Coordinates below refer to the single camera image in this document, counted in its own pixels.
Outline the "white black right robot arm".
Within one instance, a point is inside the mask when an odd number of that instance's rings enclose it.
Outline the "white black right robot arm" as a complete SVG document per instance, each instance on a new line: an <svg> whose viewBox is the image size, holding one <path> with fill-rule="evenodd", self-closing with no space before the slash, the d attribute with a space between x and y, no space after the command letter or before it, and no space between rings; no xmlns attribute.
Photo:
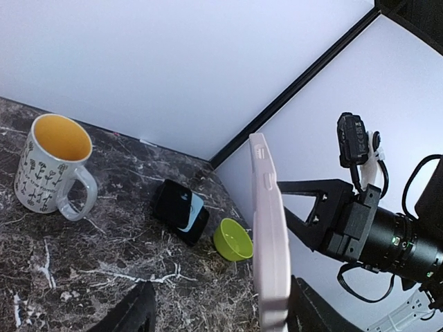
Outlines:
<svg viewBox="0 0 443 332"><path fill-rule="evenodd" d="M379 207L381 190L373 185L360 194L339 179L282 181L278 187L283 194L315 197L306 221L289 209L284 211L287 227L309 249L343 262L337 280L349 294L363 299L343 279L353 268L391 273L401 278L405 291L420 285L369 331L401 331L442 310L441 164L416 202L414 214Z"/></svg>

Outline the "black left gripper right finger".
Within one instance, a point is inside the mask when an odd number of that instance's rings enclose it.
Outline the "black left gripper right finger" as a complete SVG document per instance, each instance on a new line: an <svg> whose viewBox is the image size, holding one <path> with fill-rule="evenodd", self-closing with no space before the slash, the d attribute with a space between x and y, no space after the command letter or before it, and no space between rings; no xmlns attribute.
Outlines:
<svg viewBox="0 0 443 332"><path fill-rule="evenodd" d="M288 331L352 332L356 326L335 311L304 279L291 276Z"/></svg>

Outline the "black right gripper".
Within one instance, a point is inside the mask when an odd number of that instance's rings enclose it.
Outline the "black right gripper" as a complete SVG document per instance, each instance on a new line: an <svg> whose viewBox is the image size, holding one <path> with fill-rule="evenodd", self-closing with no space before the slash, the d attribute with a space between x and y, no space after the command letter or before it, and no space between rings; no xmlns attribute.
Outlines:
<svg viewBox="0 0 443 332"><path fill-rule="evenodd" d="M339 179L279 181L278 187L281 194L315 198L305 221L284 208L287 227L299 240L338 261L359 260L381 198L380 188L368 185L355 194L352 184Z"/></svg>

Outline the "pink phone case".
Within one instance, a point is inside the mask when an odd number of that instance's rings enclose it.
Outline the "pink phone case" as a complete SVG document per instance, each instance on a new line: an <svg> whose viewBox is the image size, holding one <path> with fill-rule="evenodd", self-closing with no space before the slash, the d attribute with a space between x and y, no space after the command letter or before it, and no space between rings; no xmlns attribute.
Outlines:
<svg viewBox="0 0 443 332"><path fill-rule="evenodd" d="M249 136L253 194L253 278L260 330L287 331L291 259L277 174L262 133Z"/></svg>

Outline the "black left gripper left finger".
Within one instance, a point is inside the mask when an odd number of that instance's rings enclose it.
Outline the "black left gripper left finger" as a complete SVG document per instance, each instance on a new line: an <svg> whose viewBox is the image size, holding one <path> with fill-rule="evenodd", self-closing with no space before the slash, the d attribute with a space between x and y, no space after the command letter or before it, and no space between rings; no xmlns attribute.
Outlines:
<svg viewBox="0 0 443 332"><path fill-rule="evenodd" d="M155 331L156 299L152 282L140 282L87 332Z"/></svg>

